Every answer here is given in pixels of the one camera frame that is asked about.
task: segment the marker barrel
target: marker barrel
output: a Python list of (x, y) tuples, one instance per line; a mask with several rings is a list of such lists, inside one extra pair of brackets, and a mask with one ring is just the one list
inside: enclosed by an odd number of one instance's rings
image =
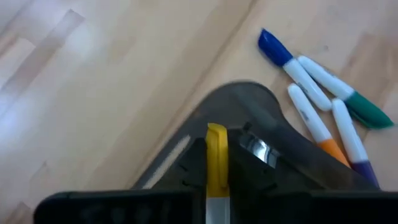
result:
[(311, 103), (304, 95), (303, 91), (296, 84), (291, 84), (288, 87), (289, 96), (293, 104), (304, 120), (305, 125), (310, 130), (315, 142), (329, 155), (333, 156), (341, 163), (349, 167), (349, 163), (338, 147), (337, 143), (331, 137), (328, 128), (323, 124), (321, 118), (312, 107)]
[(369, 162), (368, 154), (362, 144), (361, 138), (356, 133), (353, 121), (349, 116), (344, 102), (340, 99), (332, 100), (332, 112), (352, 168), (378, 187), (379, 183)]

